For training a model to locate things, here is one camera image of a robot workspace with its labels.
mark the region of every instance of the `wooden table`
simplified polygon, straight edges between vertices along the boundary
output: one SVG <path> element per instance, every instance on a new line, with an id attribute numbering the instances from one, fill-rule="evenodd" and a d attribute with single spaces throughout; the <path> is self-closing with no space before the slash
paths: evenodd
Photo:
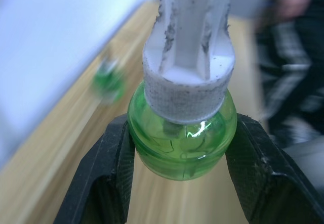
<path id="1" fill-rule="evenodd" d="M 142 48 L 157 14 L 145 3 L 108 43 L 125 63 L 128 91 L 105 107 L 90 85 L 107 47 L 98 55 L 0 174 L 0 223 L 52 223 L 82 157 L 107 124 L 126 113 L 142 80 Z M 248 21 L 230 19 L 237 64 L 229 89 L 238 112 L 258 119 L 260 98 Z M 174 182 L 150 172 L 136 156 L 128 224 L 247 223 L 225 158 L 207 175 Z"/>

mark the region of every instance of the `blurred green object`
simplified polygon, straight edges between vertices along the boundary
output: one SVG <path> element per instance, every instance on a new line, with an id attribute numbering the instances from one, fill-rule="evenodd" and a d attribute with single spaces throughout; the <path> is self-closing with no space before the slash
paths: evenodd
<path id="1" fill-rule="evenodd" d="M 94 77 L 95 91 L 104 104 L 115 103 L 125 93 L 123 72 L 116 65 L 117 61 L 103 61 Z"/>
<path id="2" fill-rule="evenodd" d="M 206 174 L 221 159 L 234 137 L 237 114 L 227 91 L 212 118 L 192 125 L 168 122 L 148 106 L 142 82 L 130 101 L 128 123 L 143 163 L 162 177 L 184 181 Z"/>

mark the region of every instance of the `white wall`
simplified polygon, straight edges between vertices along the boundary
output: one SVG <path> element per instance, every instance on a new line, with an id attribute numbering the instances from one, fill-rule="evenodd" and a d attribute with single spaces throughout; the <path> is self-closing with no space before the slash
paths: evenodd
<path id="1" fill-rule="evenodd" d="M 0 0 L 0 167 L 144 0 Z"/>

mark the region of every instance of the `dark clothing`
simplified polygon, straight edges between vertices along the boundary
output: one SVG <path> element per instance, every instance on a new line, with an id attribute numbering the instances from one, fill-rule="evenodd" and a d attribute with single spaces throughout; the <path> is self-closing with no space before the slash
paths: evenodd
<path id="1" fill-rule="evenodd" d="M 312 0 L 294 21 L 267 26 L 257 44 L 270 133 L 293 144 L 287 121 L 298 117 L 324 134 L 324 0 Z"/>

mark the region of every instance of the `light wood grain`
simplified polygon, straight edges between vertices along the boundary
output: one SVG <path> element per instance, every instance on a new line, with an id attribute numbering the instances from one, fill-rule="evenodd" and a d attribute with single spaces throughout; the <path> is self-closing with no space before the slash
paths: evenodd
<path id="1" fill-rule="evenodd" d="M 142 79 L 142 48 L 156 12 L 156 3 L 145 3 L 109 43 L 125 65 L 128 91 L 121 103 L 101 106 L 91 91 L 99 55 L 1 172 L 1 224 L 53 222 L 79 161 L 107 124 L 127 110 Z M 248 22 L 231 19 L 230 24 L 237 56 L 230 90 L 238 111 L 257 117 Z M 225 159 L 206 176 L 174 182 L 150 172 L 136 156 L 128 224 L 144 223 L 247 223 Z"/>

